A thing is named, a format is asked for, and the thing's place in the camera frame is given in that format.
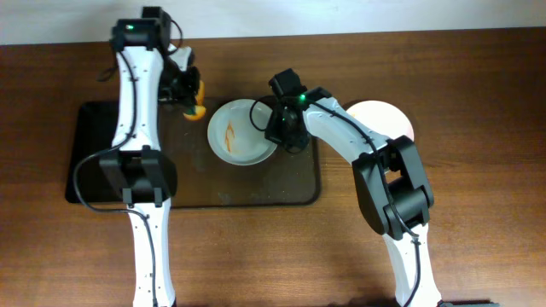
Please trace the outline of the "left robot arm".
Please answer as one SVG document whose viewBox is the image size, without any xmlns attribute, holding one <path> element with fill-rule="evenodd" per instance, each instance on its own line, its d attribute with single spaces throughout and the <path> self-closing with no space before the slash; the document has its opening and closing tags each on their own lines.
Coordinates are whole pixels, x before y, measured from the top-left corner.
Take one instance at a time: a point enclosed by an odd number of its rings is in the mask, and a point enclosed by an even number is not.
<svg viewBox="0 0 546 307">
<path fill-rule="evenodd" d="M 125 204 L 135 248 L 135 306 L 173 306 L 168 221 L 177 170 L 162 152 L 160 104 L 195 115 L 203 110 L 204 83 L 190 47 L 171 44 L 176 22 L 161 7 L 147 6 L 136 19 L 120 19 L 111 44 L 119 77 L 119 115 L 112 147 L 99 166 Z"/>
</svg>

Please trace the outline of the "green and orange sponge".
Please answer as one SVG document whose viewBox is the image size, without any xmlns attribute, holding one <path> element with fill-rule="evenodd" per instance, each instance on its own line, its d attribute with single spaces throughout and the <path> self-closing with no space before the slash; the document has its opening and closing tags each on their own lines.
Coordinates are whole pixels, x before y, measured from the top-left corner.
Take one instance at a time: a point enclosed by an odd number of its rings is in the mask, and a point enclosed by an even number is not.
<svg viewBox="0 0 546 307">
<path fill-rule="evenodd" d="M 205 83 L 201 80 L 199 83 L 199 89 L 195 96 L 196 104 L 192 108 L 192 113 L 186 112 L 183 116 L 190 121 L 196 121 L 202 119 L 206 115 L 206 108 L 203 105 L 205 97 Z"/>
</svg>

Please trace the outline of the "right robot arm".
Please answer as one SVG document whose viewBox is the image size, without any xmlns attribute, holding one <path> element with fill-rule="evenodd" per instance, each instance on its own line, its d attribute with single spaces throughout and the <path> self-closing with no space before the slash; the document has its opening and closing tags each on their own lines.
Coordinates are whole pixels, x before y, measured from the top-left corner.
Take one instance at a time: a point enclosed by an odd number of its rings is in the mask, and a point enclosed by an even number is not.
<svg viewBox="0 0 546 307">
<path fill-rule="evenodd" d="M 415 143 L 392 139 L 348 114 L 322 87 L 307 89 L 291 68 L 269 82 L 276 102 L 264 129 L 267 140 L 287 151 L 326 142 L 352 168 L 363 218 L 381 235 L 401 306 L 440 306 L 427 247 L 433 191 Z"/>
</svg>

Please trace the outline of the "white plate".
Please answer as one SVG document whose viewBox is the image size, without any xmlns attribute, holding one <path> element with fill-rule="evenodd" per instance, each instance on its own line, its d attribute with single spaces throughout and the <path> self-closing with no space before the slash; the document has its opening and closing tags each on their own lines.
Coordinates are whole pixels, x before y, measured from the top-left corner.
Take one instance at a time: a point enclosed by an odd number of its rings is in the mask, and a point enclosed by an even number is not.
<svg viewBox="0 0 546 307">
<path fill-rule="evenodd" d="M 346 110 L 362 124 L 391 139 L 407 136 L 415 140 L 409 118 L 397 107 L 384 101 L 360 101 Z"/>
</svg>

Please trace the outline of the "grey-white plate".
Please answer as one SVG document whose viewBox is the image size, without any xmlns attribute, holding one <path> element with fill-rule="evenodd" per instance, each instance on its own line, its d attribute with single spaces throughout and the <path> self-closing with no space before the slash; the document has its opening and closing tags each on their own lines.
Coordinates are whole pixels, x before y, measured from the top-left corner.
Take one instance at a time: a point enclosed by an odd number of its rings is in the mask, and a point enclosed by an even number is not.
<svg viewBox="0 0 546 307">
<path fill-rule="evenodd" d="M 238 99 L 222 105 L 211 117 L 207 140 L 212 151 L 232 165 L 256 165 L 277 149 L 267 140 L 264 129 L 272 109 L 253 99 Z"/>
</svg>

